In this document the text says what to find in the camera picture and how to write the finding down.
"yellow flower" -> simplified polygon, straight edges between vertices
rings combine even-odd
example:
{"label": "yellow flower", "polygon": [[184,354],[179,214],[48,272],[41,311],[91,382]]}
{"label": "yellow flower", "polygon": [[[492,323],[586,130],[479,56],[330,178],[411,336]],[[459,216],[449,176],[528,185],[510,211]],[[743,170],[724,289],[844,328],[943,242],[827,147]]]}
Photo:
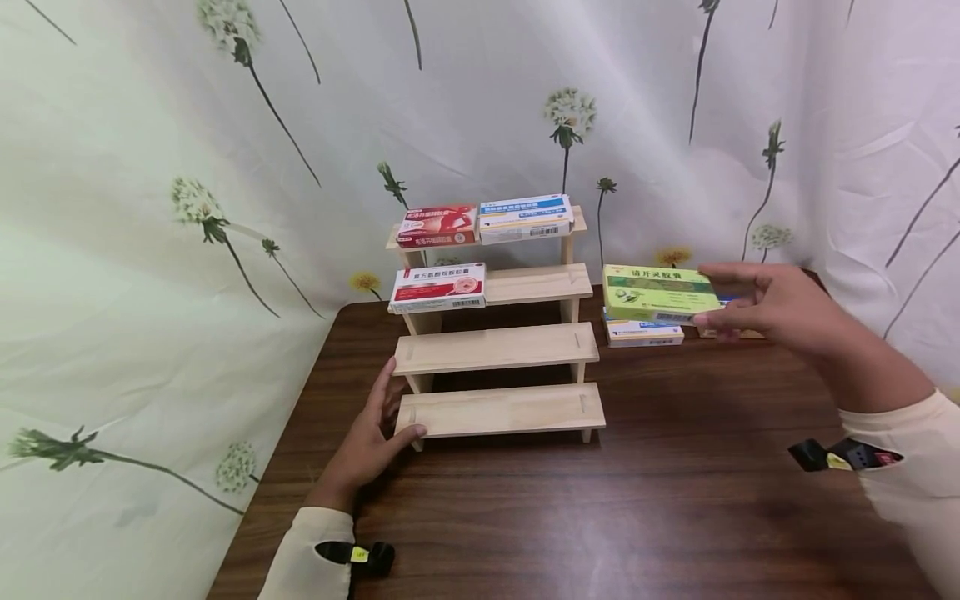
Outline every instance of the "yellow flower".
{"label": "yellow flower", "polygon": [[673,269],[691,258],[693,258],[693,251],[686,246],[672,246],[657,252],[657,264]]}
{"label": "yellow flower", "polygon": [[370,292],[376,296],[378,300],[383,300],[376,292],[376,288],[380,287],[380,277],[370,271],[357,271],[354,273],[353,277],[350,278],[350,286],[358,292]]}

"wooden stair shelf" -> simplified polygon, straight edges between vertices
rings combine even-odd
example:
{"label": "wooden stair shelf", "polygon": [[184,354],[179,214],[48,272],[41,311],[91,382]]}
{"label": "wooden stair shelf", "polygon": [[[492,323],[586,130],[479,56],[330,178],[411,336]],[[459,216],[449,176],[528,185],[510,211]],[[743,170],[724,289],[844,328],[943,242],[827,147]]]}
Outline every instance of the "wooden stair shelf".
{"label": "wooden stair shelf", "polygon": [[397,429],[422,423],[425,439],[575,430],[589,442],[607,426],[595,383],[410,394],[400,402]]}
{"label": "wooden stair shelf", "polygon": [[[574,234],[587,230],[580,206],[573,206],[573,216],[570,233],[560,238],[561,264],[487,272],[488,306],[558,301],[562,323],[440,333],[442,312],[403,315],[410,335],[397,341],[394,373],[405,376],[414,393],[400,401],[397,428],[420,422],[427,438],[578,430],[588,443],[593,429],[606,426],[596,384],[584,383],[587,363],[600,360],[600,354],[592,325],[579,323],[580,299],[593,296],[593,289],[587,265],[573,262]],[[391,230],[387,250],[396,252],[404,268],[425,267],[422,249],[396,244],[398,228]],[[570,366],[574,383],[430,393],[439,372],[563,364]],[[422,450],[423,441],[414,447]]]}

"curtain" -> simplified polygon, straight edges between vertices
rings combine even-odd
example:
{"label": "curtain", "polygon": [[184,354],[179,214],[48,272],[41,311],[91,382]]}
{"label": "curtain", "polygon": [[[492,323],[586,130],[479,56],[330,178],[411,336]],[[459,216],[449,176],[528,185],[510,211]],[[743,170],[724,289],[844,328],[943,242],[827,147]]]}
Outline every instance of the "curtain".
{"label": "curtain", "polygon": [[338,308],[389,292],[406,206],[563,190],[595,283],[812,268],[955,394],[957,22],[938,0],[8,0],[2,595],[203,597]]}

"sleeve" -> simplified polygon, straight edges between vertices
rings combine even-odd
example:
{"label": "sleeve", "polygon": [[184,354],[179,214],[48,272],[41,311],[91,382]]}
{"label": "sleeve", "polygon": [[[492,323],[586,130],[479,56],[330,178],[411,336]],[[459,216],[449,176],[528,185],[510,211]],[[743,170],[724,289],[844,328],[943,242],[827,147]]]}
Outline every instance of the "sleeve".
{"label": "sleeve", "polygon": [[960,598],[960,406],[935,392],[896,411],[840,418],[851,438],[903,456],[858,471],[860,483],[877,513],[903,528],[930,583]]}
{"label": "sleeve", "polygon": [[301,508],[276,550],[260,600],[347,600],[350,566],[321,558],[313,547],[322,541],[353,543],[353,517],[325,508]]}

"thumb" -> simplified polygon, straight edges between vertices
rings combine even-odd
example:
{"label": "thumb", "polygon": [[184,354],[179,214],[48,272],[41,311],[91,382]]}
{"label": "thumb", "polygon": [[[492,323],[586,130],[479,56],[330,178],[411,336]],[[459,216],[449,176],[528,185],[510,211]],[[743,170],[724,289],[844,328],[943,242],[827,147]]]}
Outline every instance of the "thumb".
{"label": "thumb", "polygon": [[397,431],[394,436],[387,440],[387,452],[393,458],[400,453],[400,450],[419,440],[426,435],[426,425],[409,425]]}
{"label": "thumb", "polygon": [[730,331],[731,329],[762,331],[764,329],[758,306],[728,306],[727,308],[700,313],[693,316],[693,324],[719,331]]}

